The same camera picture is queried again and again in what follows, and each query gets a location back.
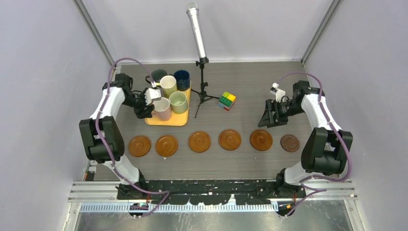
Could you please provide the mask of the pink white cup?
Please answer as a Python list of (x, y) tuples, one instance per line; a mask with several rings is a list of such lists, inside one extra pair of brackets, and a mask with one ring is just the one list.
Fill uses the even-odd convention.
[(161, 98), (159, 100), (153, 101), (155, 115), (161, 121), (168, 121), (172, 116), (172, 111), (170, 107), (170, 101), (167, 98)]

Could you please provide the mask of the dark brown coaster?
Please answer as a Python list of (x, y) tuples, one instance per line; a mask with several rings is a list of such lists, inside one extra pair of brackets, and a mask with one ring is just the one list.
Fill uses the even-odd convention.
[(288, 152), (296, 152), (300, 148), (299, 139), (292, 134), (283, 135), (280, 144), (282, 148)]

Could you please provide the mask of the light green mug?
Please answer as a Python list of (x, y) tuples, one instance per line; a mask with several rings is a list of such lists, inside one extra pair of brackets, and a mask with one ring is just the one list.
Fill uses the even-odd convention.
[(176, 91), (169, 96), (171, 109), (176, 114), (182, 114), (188, 109), (187, 96), (184, 92)]

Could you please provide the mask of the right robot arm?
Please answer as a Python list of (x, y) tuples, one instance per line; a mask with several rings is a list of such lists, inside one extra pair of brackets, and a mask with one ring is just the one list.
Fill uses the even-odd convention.
[(283, 126), (290, 116), (305, 113), (312, 128), (300, 162), (277, 174), (275, 193), (288, 197), (298, 192), (306, 180), (327, 180), (333, 174), (343, 173), (353, 135), (334, 121), (326, 105), (324, 91), (310, 86), (308, 81), (299, 80), (293, 85), (292, 98), (286, 96), (278, 83), (273, 83), (270, 92), (275, 98), (266, 100), (258, 127)]

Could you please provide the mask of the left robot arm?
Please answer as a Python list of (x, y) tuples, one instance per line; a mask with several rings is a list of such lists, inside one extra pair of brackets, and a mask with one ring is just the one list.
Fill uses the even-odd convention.
[(118, 191), (126, 196), (142, 199), (148, 187), (141, 171), (125, 155), (125, 143), (115, 118), (122, 105), (133, 108), (137, 118), (151, 118), (154, 106), (147, 104), (145, 91), (132, 92), (133, 79), (117, 74), (114, 81), (105, 83), (102, 99), (96, 111), (79, 123), (79, 130), (89, 160), (108, 167), (119, 178)]

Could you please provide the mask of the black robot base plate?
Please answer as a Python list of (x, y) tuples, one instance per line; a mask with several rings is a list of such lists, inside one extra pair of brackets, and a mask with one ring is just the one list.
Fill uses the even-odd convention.
[(237, 205), (265, 205), (271, 199), (293, 201), (305, 196), (297, 192), (278, 191), (275, 180), (150, 180), (138, 183), (142, 192), (130, 185), (116, 186), (119, 200), (148, 200), (158, 204), (164, 196), (165, 205), (225, 205), (234, 198)]

